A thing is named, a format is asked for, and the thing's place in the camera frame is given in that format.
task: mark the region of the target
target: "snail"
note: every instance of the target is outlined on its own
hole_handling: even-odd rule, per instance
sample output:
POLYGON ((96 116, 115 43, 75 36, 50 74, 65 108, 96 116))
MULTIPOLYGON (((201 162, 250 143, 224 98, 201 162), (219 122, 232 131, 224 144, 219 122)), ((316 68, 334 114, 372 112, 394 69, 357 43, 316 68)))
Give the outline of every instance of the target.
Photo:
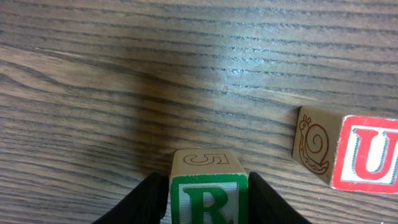
POLYGON ((329 168, 329 161, 326 160, 329 151, 328 133, 319 124, 311 124, 311 118, 307 115, 304 115, 298 126, 303 165, 315 174, 324 174, 329 168))

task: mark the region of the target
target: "block face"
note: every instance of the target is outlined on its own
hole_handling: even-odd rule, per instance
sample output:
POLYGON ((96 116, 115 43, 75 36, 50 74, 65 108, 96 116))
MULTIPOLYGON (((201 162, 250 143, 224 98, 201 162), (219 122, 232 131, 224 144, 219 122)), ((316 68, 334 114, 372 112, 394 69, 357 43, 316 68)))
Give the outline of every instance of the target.
POLYGON ((230 150, 177 151, 170 183, 172 223, 247 223, 248 175, 230 150))
POLYGON ((332 187, 398 193, 398 120, 347 116, 343 121, 332 187))
POLYGON ((303 106, 298 115, 292 157, 330 183, 344 115, 303 106))
POLYGON ((212 223, 212 219, 217 224, 247 223, 248 177, 245 174, 174 177, 170 196, 172 223, 202 224, 212 223))

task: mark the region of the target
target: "wood grain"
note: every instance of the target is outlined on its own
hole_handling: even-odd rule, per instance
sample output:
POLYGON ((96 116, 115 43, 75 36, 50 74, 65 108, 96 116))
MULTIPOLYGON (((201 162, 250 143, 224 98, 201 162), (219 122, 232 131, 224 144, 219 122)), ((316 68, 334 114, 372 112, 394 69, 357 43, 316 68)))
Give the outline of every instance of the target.
POLYGON ((397 223, 290 158, 301 105, 396 116, 397 58, 395 0, 0 0, 0 222, 91 223, 227 147, 313 223, 397 223))

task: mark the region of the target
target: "white block face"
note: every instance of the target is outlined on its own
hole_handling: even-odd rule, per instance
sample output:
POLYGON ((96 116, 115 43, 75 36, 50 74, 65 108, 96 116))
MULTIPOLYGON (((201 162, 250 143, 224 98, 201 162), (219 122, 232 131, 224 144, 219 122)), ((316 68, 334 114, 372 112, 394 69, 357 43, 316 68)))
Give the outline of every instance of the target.
MULTIPOLYGON (((191 224, 191 198, 189 194, 184 192, 184 189, 189 188, 204 188, 204 187, 217 187, 223 189, 228 195, 228 201, 225 206, 220 209, 221 213, 227 220, 234 220, 234 224, 238 223, 239 213, 239 191, 237 182, 228 183, 201 183, 201 184, 179 184, 178 196, 180 206, 180 223, 191 224)), ((210 207, 215 199, 212 194, 205 192, 203 194, 203 204, 205 207, 210 207)), ((204 213, 204 223, 212 224, 211 216, 209 213, 204 213)))
POLYGON ((341 180, 350 182, 361 182, 361 183, 375 183, 375 184, 394 184, 397 175, 397 161, 398 161, 398 144, 396 145, 394 154, 392 156, 391 166, 388 167, 388 173, 377 180, 366 180, 358 177, 354 169, 354 163, 356 161, 356 156, 358 153, 358 145, 360 138, 355 133, 356 129, 370 129, 378 132, 377 136, 373 137, 371 141, 368 160, 366 163, 366 169, 369 172, 377 172, 383 167, 383 162, 385 160, 387 150, 387 138, 385 132, 398 133, 396 129, 388 128, 375 128, 361 125, 352 125, 351 131, 348 138, 348 144, 346 148, 346 154, 343 163, 343 170, 341 173, 341 180))

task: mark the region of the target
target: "red border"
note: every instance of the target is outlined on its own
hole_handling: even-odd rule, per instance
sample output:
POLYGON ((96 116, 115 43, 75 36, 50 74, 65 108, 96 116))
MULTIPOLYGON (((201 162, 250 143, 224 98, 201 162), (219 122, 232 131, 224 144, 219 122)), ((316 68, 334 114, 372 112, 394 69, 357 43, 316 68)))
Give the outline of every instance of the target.
POLYGON ((369 116, 347 116, 343 121, 340 132, 340 142, 337 149, 335 168, 331 186, 339 190, 354 190, 373 193, 398 193, 398 180, 394 185, 370 184, 341 180, 344 158, 346 155, 349 134, 353 125, 374 126, 377 128, 398 129, 398 120, 387 118, 375 118, 369 116))

